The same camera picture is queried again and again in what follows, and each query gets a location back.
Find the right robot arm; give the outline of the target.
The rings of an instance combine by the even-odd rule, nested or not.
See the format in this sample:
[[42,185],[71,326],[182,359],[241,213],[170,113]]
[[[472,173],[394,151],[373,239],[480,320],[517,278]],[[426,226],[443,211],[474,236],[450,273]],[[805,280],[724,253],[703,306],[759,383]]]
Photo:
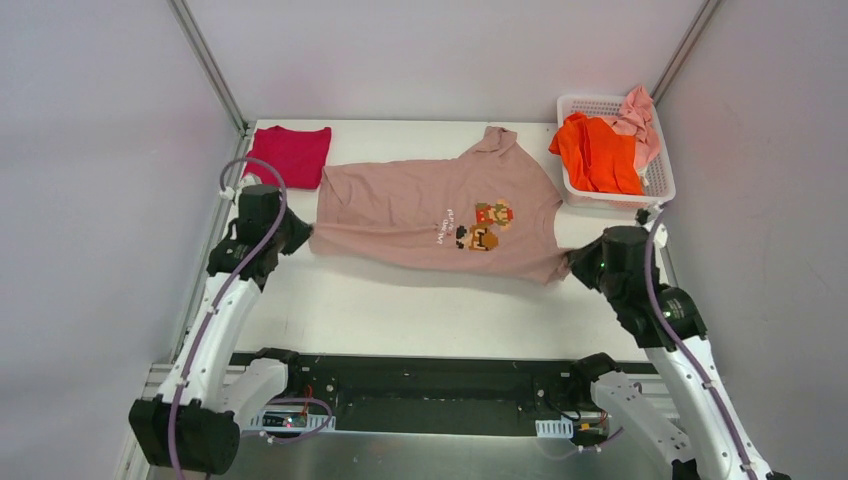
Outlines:
[[660,376],[679,420],[649,401],[612,358],[577,362],[567,386],[576,407],[611,415],[612,438],[625,434],[665,479],[782,479],[747,434],[720,378],[706,325],[692,297],[660,280],[660,220],[613,226],[567,255],[571,274],[602,294],[619,324]]

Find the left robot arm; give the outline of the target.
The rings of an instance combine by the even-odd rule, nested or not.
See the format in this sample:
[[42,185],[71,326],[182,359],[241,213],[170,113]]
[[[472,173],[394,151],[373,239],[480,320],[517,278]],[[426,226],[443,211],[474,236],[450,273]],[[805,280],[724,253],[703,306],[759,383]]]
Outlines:
[[150,399],[129,423],[146,460],[172,469],[222,475],[232,465],[250,419],[273,397],[297,402],[305,378],[282,360],[259,358],[231,384],[224,379],[249,313],[283,255],[299,249],[312,227],[287,204],[287,191],[251,185],[235,195],[237,215],[211,250],[203,297],[183,347]]

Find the dusty pink graphic t-shirt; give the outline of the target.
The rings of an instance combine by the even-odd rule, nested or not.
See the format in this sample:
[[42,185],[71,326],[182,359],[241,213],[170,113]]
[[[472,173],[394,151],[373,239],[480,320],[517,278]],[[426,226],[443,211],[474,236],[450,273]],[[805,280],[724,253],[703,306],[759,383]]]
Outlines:
[[315,255],[546,285],[568,273],[555,234],[563,198],[518,135],[488,127],[456,158],[327,166]]

